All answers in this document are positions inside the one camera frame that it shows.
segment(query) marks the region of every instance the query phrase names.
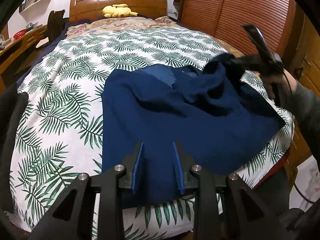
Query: leaf print bedsheet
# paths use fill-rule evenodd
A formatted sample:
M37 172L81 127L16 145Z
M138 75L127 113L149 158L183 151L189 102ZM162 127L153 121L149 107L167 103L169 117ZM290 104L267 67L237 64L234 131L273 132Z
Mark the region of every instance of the leaf print bedsheet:
M100 95L116 68L133 71L152 64L199 69L225 52L210 36L181 28L88 33L60 41L25 78L19 92L29 94L16 133L10 185L15 201L12 222L31 231L59 193L81 172L101 172ZM288 149L293 117L268 99L251 72L242 77L283 117L282 128L237 173L254 187ZM126 239L162 239L193 228L194 196L155 206L123 210ZM97 237L99 195L92 237Z

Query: silver screw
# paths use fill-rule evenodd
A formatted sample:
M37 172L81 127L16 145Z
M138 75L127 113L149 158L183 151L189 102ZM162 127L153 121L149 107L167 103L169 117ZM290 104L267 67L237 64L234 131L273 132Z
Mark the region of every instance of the silver screw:
M238 174L236 174L236 173L231 173L231 174L229 175L229 178L230 178L231 180L237 180L237 179L239 179L239 176L238 176Z
M86 174L86 173L81 173L78 175L79 180L86 180L87 177L88 177L88 174Z
M116 171L122 171L123 169L124 169L124 166L121 165L121 164L118 164L118 165L115 166L115 170Z
M193 171L201 171L202 167L198 164L192 166Z

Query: yellow plush toy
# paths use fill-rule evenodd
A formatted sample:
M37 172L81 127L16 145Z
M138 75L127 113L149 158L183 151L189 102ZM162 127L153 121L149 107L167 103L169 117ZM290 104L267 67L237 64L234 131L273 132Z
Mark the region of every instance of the yellow plush toy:
M102 10L102 13L106 18L138 15L137 13L132 12L126 4L114 4L112 6L108 5Z

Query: person's arm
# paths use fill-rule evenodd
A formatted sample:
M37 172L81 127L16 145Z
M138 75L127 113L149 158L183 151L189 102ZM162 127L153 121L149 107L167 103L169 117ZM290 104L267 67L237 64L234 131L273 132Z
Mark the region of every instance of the person's arm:
M303 87L287 71L285 75L289 80L292 95L284 76L261 78L271 99L274 98L274 94L270 84L278 84L281 107L295 116L301 134L320 169L320 99L311 90Z

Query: gray sleeve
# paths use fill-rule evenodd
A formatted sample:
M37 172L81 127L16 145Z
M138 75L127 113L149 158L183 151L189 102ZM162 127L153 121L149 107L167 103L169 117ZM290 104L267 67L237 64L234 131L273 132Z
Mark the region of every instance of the gray sleeve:
M281 93L279 92L281 106L295 116L301 134L320 168L320 99L299 82L291 97L284 100Z

